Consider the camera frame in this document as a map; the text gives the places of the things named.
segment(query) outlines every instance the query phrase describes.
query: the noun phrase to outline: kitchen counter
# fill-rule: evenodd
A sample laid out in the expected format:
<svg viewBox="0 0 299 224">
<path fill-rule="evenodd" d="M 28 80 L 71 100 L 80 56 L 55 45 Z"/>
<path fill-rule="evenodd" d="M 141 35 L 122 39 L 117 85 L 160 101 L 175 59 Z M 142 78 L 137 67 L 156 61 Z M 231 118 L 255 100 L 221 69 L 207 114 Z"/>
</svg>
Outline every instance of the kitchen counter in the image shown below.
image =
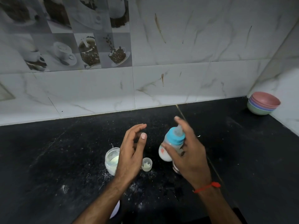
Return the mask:
<svg viewBox="0 0 299 224">
<path fill-rule="evenodd" d="M 299 138 L 271 116 L 249 113 L 240 97 L 0 127 L 1 223 L 71 223 L 113 178 L 105 168 L 106 152 L 120 147 L 125 131 L 138 123 L 148 124 L 144 157 L 153 167 L 140 171 L 110 223 L 207 216 L 188 182 L 158 155 L 176 115 L 200 135 L 213 179 L 248 223 L 299 218 Z"/>
</svg>

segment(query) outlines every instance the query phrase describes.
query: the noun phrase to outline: right hand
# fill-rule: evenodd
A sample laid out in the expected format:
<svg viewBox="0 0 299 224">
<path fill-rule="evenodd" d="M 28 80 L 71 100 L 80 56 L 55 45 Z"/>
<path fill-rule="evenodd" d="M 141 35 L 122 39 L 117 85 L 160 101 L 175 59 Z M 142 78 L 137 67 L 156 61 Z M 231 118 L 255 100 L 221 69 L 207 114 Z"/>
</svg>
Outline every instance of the right hand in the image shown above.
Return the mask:
<svg viewBox="0 0 299 224">
<path fill-rule="evenodd" d="M 194 189 L 202 188 L 211 184 L 211 172 L 207 164 L 206 151 L 202 143 L 197 139 L 193 129 L 189 124 L 176 116 L 175 121 L 181 125 L 185 132 L 186 139 L 182 149 L 185 151 L 180 156 L 169 144 L 162 143 L 174 164 L 179 169 L 182 176 L 193 186 Z"/>
</svg>

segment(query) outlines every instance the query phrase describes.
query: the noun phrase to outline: baby bottle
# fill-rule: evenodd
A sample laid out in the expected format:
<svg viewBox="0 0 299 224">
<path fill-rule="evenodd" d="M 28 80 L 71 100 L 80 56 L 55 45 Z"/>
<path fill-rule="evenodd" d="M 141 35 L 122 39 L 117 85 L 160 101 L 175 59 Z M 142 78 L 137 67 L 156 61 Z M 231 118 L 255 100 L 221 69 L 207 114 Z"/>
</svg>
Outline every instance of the baby bottle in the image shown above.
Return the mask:
<svg viewBox="0 0 299 224">
<path fill-rule="evenodd" d="M 185 133 L 183 132 L 182 127 L 178 125 L 177 127 L 170 128 L 170 130 L 165 135 L 163 142 L 171 145 L 178 152 L 184 143 L 184 139 L 185 139 Z M 159 156 L 164 161 L 167 162 L 172 161 L 170 155 L 161 145 L 159 147 Z"/>
</svg>

